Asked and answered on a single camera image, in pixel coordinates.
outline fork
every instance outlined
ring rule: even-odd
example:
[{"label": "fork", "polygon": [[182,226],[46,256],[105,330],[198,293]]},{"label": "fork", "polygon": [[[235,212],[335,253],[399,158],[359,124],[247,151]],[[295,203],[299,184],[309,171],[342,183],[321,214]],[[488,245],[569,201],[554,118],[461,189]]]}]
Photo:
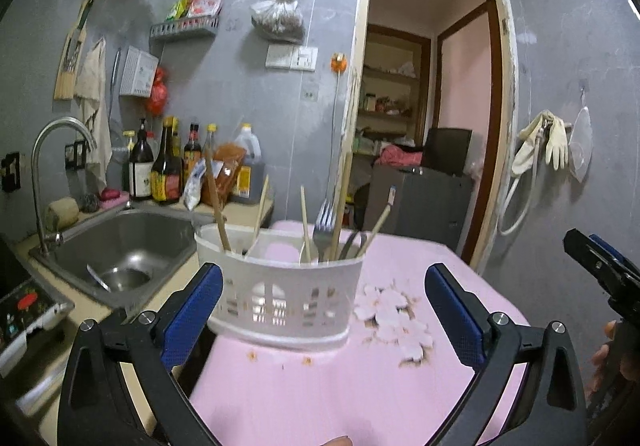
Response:
[{"label": "fork", "polygon": [[313,241],[318,248],[318,262],[328,262],[329,257],[325,256],[327,249],[331,246],[335,227],[334,202],[325,199],[320,206],[318,218],[314,225]]}]

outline pink table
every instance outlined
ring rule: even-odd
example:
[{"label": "pink table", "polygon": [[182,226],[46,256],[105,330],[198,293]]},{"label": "pink table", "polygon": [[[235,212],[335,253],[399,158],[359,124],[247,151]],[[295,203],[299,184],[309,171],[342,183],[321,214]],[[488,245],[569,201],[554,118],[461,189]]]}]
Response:
[{"label": "pink table", "polygon": [[[278,222],[274,228],[302,234],[299,222]],[[473,376],[458,361],[424,295],[424,273],[437,262],[489,312],[500,310],[517,324],[528,324],[444,246],[379,235],[367,251],[358,291],[394,284],[418,300],[412,304],[415,318],[433,337],[425,360],[401,365],[398,345],[376,339],[374,329],[355,316],[349,341],[332,352],[289,352],[218,336],[191,403],[225,446],[319,446],[342,435],[354,446],[423,446]],[[523,372],[521,365],[514,369],[481,442],[500,431]]]}]

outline screw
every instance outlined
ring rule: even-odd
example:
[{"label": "screw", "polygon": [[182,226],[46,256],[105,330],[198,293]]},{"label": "screw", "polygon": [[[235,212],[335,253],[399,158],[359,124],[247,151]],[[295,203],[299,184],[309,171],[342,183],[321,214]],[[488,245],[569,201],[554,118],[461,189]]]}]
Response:
[{"label": "screw", "polygon": [[498,325],[506,325],[509,323],[509,317],[504,312],[497,312],[492,316],[492,318]]},{"label": "screw", "polygon": [[156,313],[153,311],[144,311],[138,316],[138,321],[143,325],[149,325],[156,319]]},{"label": "screw", "polygon": [[92,320],[91,318],[84,320],[81,324],[80,324],[80,330],[82,332],[87,332],[88,330],[91,330],[92,328],[94,328],[95,325],[95,320]]},{"label": "screw", "polygon": [[558,334],[564,334],[564,324],[560,323],[559,321],[554,321],[551,324],[551,328],[554,330],[554,332],[557,332]]}]

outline beige countertop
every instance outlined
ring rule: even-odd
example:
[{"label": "beige countertop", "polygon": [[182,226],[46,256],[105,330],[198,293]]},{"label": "beige countertop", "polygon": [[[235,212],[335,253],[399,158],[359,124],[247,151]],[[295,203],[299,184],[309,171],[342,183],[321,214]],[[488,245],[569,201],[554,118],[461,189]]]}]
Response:
[{"label": "beige countertop", "polygon": [[[262,222],[266,219],[267,214],[273,207],[273,201],[268,200],[262,216]],[[172,208],[181,209],[182,204],[175,204]],[[198,212],[210,213],[211,208],[200,205],[196,208]],[[228,224],[238,226],[253,226],[257,218],[258,206],[249,206],[245,204],[229,203],[223,210],[223,215]],[[18,254],[25,258],[30,266],[34,267],[44,278],[51,283],[60,292],[70,298],[76,307],[70,312],[64,322],[61,323],[65,330],[65,339],[62,343],[53,344],[43,353],[39,354],[36,360],[31,360],[28,364],[19,365],[20,367],[20,390],[25,393],[29,389],[36,386],[38,382],[45,379],[47,374],[54,370],[61,362],[65,362],[68,357],[71,345],[76,336],[78,326],[87,318],[93,318],[101,321],[106,318],[111,309],[102,305],[71,287],[59,277],[55,276],[49,269],[39,264],[35,259],[29,256],[29,250],[34,248],[38,243],[37,235],[30,236],[15,247]],[[164,302],[169,298],[172,292],[184,288],[193,275],[198,272],[198,257],[194,253],[187,262],[160,288],[153,298],[145,305],[147,310],[157,311],[162,307]],[[122,365],[124,376],[131,394],[131,398],[138,410],[141,421],[144,423],[146,430],[151,431],[155,426],[151,409],[146,402],[146,398],[142,393],[138,379],[131,365]],[[30,409],[30,417],[34,421],[34,425],[38,425],[38,429],[43,439],[50,445],[57,444],[57,421],[58,421],[58,403],[60,402],[60,384],[62,378],[55,384],[38,402]]]}]

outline green packet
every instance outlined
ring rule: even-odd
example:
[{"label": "green packet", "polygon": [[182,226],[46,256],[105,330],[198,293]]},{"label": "green packet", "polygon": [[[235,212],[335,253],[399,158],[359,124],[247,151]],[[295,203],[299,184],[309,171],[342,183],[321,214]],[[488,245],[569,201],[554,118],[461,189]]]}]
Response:
[{"label": "green packet", "polygon": [[178,18],[182,18],[186,12],[189,4],[189,0],[178,0],[174,6],[171,8],[169,12],[169,16],[166,17],[166,20],[177,20]]}]

